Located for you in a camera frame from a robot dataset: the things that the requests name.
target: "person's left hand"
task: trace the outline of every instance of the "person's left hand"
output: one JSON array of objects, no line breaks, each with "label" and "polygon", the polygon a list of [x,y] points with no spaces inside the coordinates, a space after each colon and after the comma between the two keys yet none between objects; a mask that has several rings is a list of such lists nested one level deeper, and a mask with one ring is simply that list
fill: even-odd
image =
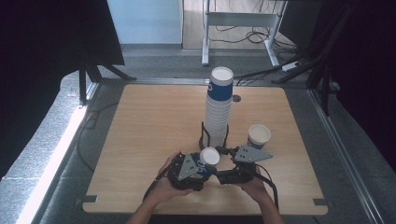
[{"label": "person's left hand", "polygon": [[[168,157],[163,167],[161,167],[158,174],[160,174],[171,162],[172,159],[178,154],[180,151],[175,152],[171,156]],[[152,198],[157,201],[157,203],[164,203],[176,196],[186,196],[189,193],[193,192],[193,189],[175,189],[169,179],[164,176],[160,180],[158,180],[157,185],[148,195],[148,198]]]}]

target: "stack of cups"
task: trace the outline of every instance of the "stack of cups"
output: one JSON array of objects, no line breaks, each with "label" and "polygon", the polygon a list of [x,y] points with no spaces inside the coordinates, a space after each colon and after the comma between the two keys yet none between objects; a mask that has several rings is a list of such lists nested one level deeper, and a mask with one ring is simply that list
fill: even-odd
[{"label": "stack of cups", "polygon": [[226,67],[213,69],[206,95],[204,147],[222,147],[227,133],[228,117],[233,101],[233,71]]}]

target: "gray floor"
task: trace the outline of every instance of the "gray floor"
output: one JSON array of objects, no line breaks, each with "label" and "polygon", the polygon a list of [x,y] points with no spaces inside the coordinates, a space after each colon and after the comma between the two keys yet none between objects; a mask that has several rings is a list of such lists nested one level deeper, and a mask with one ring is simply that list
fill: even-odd
[{"label": "gray floor", "polygon": [[[138,83],[202,83],[216,66],[229,66],[236,76],[271,67],[265,51],[211,51],[210,65],[201,66],[201,52],[181,50],[180,46],[123,46],[126,66],[118,68]],[[117,109],[115,104],[127,82],[100,67],[105,77],[90,100],[84,127],[80,127],[68,149],[35,223],[123,223],[129,214],[88,214],[81,204]],[[272,79],[244,82],[274,86]],[[284,216],[288,223],[374,223],[364,210],[365,197],[329,136],[327,124],[318,112],[311,91],[304,88],[307,74],[281,85],[290,101],[293,115],[304,139],[319,184],[329,205],[325,216]],[[61,92],[31,143],[0,182],[0,223],[15,223],[24,203],[42,174],[56,147],[68,118],[78,106],[78,75],[64,79]],[[335,98],[330,97],[331,121],[364,186],[373,197],[383,223],[396,223],[396,175],[374,144]],[[152,223],[260,223],[259,217],[154,216]]]}]

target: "metal frame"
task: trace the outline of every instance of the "metal frame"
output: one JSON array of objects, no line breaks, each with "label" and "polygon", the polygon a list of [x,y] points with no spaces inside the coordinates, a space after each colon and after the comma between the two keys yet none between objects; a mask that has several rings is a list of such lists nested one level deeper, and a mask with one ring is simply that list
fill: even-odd
[{"label": "metal frame", "polygon": [[234,12],[210,12],[210,0],[206,0],[205,6],[205,33],[204,42],[202,45],[202,65],[209,65],[209,26],[260,26],[271,27],[273,32],[270,34],[268,40],[264,41],[265,47],[268,51],[271,63],[273,66],[279,66],[279,62],[273,50],[274,40],[277,30],[280,25],[280,20],[283,15],[287,1],[282,1],[279,11],[276,14],[261,14],[261,13],[234,13]]}]

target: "triangular metal bracket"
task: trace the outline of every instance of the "triangular metal bracket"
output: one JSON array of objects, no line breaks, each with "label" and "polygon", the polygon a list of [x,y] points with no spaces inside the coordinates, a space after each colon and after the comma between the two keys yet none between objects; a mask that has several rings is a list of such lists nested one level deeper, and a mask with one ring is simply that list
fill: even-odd
[{"label": "triangular metal bracket", "polygon": [[195,164],[194,159],[192,158],[191,154],[187,154],[184,157],[183,165],[181,165],[180,174],[178,174],[177,179],[182,180],[197,173],[198,167]]},{"label": "triangular metal bracket", "polygon": [[262,149],[258,150],[254,147],[241,146],[238,149],[238,152],[236,153],[234,159],[236,161],[254,162],[254,161],[263,161],[271,158],[273,158],[273,155]]}]

